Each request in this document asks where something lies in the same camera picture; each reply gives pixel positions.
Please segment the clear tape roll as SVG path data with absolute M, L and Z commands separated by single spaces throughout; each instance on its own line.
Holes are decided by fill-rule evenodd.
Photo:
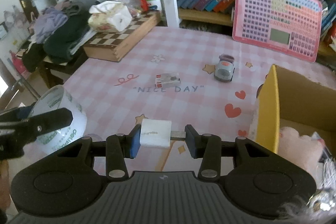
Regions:
M 39 116 L 49 125 L 42 128 L 37 137 L 39 147 L 51 154 L 83 137 L 87 125 L 87 115 L 83 107 L 61 85 L 51 88 L 38 99 L 29 117 Z

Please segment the small white usb charger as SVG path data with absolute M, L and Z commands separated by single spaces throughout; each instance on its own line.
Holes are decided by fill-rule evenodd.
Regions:
M 171 141 L 184 141 L 186 133 L 184 131 L 174 131 L 171 126 L 172 121 L 143 119 L 139 137 L 140 145 L 149 148 L 168 149 Z

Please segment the staples box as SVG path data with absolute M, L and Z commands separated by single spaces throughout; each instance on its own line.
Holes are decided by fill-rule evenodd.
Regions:
M 161 73 L 155 77 L 155 87 L 172 88 L 181 84 L 181 78 L 178 73 Z

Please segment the pink plush toy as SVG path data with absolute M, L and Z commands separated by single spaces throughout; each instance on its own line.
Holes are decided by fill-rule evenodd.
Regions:
M 325 148 L 323 140 L 314 140 L 311 136 L 299 135 L 292 127 L 280 128 L 278 155 L 307 171 L 319 182 L 318 165 Z

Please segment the grey toy car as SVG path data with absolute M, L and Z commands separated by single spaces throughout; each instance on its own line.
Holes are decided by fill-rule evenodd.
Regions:
M 234 57 L 226 54 L 219 56 L 215 66 L 214 78 L 221 82 L 231 82 L 235 73 Z

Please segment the yellow cardboard box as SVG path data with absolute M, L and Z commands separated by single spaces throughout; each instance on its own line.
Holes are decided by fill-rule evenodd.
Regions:
M 280 128 L 317 132 L 335 155 L 335 89 L 272 65 L 255 102 L 248 136 L 278 152 Z

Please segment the pile of clothes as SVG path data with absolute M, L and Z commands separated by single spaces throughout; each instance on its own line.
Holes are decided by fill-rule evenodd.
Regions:
M 26 69 L 33 73 L 45 58 L 55 64 L 70 62 L 80 47 L 96 34 L 88 24 L 89 9 L 96 4 L 96 0 L 64 0 L 44 9 L 23 52 Z

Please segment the wooden chess box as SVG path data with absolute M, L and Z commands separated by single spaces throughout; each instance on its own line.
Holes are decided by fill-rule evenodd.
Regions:
M 123 32 L 97 33 L 83 46 L 89 58 L 119 62 L 131 51 L 159 22 L 159 11 L 142 14 L 131 21 Z

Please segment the tissue pack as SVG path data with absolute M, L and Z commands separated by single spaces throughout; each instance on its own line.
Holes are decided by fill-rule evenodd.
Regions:
M 89 9 L 88 25 L 96 32 L 123 32 L 131 21 L 129 9 L 121 2 L 105 1 Z

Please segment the pink learning tablet board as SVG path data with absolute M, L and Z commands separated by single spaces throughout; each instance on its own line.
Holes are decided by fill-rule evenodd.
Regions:
M 313 63 L 321 24 L 319 0 L 235 0 L 232 38 Z

